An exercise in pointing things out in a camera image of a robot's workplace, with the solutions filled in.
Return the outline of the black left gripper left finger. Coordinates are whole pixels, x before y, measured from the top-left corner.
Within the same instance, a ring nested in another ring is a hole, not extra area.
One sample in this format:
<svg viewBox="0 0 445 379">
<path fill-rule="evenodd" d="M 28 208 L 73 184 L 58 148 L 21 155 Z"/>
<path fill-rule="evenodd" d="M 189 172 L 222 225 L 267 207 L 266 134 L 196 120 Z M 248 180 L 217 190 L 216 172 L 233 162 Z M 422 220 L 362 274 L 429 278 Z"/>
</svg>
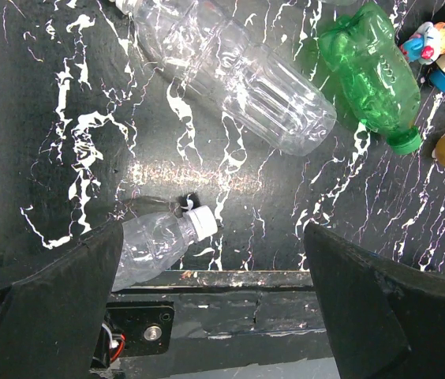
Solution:
<svg viewBox="0 0 445 379">
<path fill-rule="evenodd" d="M 87 378 L 123 243 L 107 222 L 0 268 L 0 378 Z"/>
</svg>

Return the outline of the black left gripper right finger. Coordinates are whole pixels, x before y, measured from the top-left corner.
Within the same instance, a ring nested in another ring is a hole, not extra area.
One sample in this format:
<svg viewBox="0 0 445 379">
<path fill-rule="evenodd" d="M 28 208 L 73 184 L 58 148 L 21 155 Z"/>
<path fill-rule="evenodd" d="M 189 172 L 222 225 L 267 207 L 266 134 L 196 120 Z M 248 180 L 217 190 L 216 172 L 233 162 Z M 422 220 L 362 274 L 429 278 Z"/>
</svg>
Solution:
<svg viewBox="0 0 445 379">
<path fill-rule="evenodd" d="M 342 378 L 445 378 L 445 272 L 422 272 L 320 225 L 305 252 Z"/>
</svg>

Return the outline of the green plastic bottle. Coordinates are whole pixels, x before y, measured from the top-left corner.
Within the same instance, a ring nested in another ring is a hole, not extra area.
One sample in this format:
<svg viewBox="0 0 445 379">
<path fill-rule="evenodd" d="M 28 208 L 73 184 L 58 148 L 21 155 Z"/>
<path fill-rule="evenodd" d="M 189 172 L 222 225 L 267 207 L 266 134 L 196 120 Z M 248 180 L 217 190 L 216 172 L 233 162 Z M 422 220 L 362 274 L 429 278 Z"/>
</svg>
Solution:
<svg viewBox="0 0 445 379">
<path fill-rule="evenodd" d="M 395 153 L 417 151 L 421 93 L 384 10 L 368 2 L 352 17 L 340 16 L 318 38 L 318 47 L 359 122 Z"/>
</svg>

